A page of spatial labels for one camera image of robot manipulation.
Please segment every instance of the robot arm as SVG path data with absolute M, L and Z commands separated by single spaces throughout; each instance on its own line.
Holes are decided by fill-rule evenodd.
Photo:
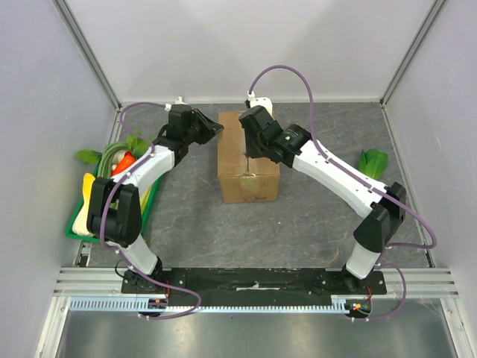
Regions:
M 205 144 L 224 129 L 186 104 L 167 106 L 166 110 L 169 111 L 168 124 L 161 128 L 153 141 L 154 154 L 151 155 L 149 148 L 142 157 L 152 156 L 147 162 L 132 175 L 127 172 L 95 180 L 86 222 L 88 230 L 99 237 L 106 200 L 116 183 L 127 175 L 128 178 L 114 196 L 114 201 L 118 202 L 117 209 L 110 208 L 107 213 L 104 231 L 106 244 L 113 246 L 117 253 L 124 255 L 141 272 L 156 279 L 160 279 L 162 274 L 162 262 L 149 250 L 141 236 L 139 198 L 154 181 L 179 164 L 187 155 L 189 145 Z
M 405 189 L 398 183 L 388 187 L 384 183 L 366 177 L 327 149 L 324 151 L 329 158 L 325 159 L 316 150 L 308 131 L 299 125 L 290 125 L 283 130 L 279 123 L 273 120 L 272 106 L 268 98 L 256 98 L 249 102 L 249 105 L 250 109 L 239 119 L 245 131 L 246 152 L 249 157 L 267 157 L 275 163 L 284 163 L 307 174 L 345 200 L 364 218 L 353 233 L 356 244 L 344 273 L 354 280 L 365 279 L 401 225 L 405 213 L 398 206 L 332 165 L 329 158 L 367 181 L 372 187 L 388 193 L 401 202 L 405 202 Z

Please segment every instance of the black mounting plate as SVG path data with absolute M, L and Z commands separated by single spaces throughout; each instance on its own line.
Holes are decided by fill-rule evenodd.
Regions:
M 202 306 L 309 306 L 329 305 L 332 295 L 374 295 L 387 293 L 384 276 L 372 271 L 351 292 L 341 270 L 326 268 L 171 268 L 164 269 L 161 282 L 196 291 Z M 124 273 L 121 293 L 157 295 L 165 293 L 132 271 Z M 173 290 L 169 306 L 193 306 L 196 297 Z

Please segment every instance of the white panel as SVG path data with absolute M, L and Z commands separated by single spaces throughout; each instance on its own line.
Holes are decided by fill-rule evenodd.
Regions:
M 417 204 L 477 332 L 477 3 L 452 0 L 388 110 Z
M 2 1 L 0 152 L 2 357 L 33 357 L 62 265 L 64 236 L 85 166 L 101 150 L 113 109 L 51 1 Z
M 274 64 L 318 100 L 379 98 L 432 0 L 69 0 L 122 101 L 243 101 Z M 291 73 L 257 95 L 306 100 Z

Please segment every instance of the carrot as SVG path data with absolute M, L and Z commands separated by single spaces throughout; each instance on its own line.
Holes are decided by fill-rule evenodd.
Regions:
M 113 175 L 123 172 L 124 170 L 129 168 L 131 164 L 133 164 L 135 161 L 136 158 L 133 157 L 130 151 L 127 151 L 124 155 L 124 158 L 122 158 L 121 162 L 119 162 L 118 166 L 113 170 Z

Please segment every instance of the orange vegetable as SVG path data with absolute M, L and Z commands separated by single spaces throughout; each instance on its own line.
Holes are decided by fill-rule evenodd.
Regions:
M 133 157 L 130 151 L 127 151 L 126 154 L 124 155 L 124 158 L 122 158 L 122 161 L 119 162 L 118 166 L 116 169 L 113 170 L 113 175 L 119 174 L 129 168 L 131 164 L 133 164 L 136 161 L 136 158 Z

